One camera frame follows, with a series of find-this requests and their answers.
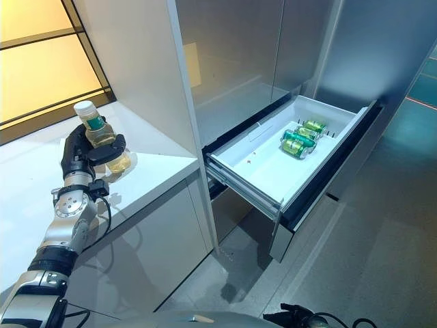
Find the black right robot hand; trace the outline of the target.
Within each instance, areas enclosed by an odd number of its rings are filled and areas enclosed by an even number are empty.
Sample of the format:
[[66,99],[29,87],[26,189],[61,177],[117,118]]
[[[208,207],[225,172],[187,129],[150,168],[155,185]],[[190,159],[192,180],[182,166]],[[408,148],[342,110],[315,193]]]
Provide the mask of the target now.
[[263,314],[264,320],[270,321],[280,327],[306,327],[307,320],[313,312],[301,305],[280,304],[281,311]]

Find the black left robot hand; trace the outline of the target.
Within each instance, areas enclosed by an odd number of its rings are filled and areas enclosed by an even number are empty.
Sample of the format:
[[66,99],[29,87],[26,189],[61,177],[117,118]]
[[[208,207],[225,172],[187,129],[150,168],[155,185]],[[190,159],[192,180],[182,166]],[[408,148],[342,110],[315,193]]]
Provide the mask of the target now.
[[126,148],[126,140],[122,134],[117,134],[112,143],[94,148],[86,137],[85,131],[85,126],[80,124],[65,140],[61,160],[63,178],[73,172],[83,172],[95,178],[95,166],[118,158]]

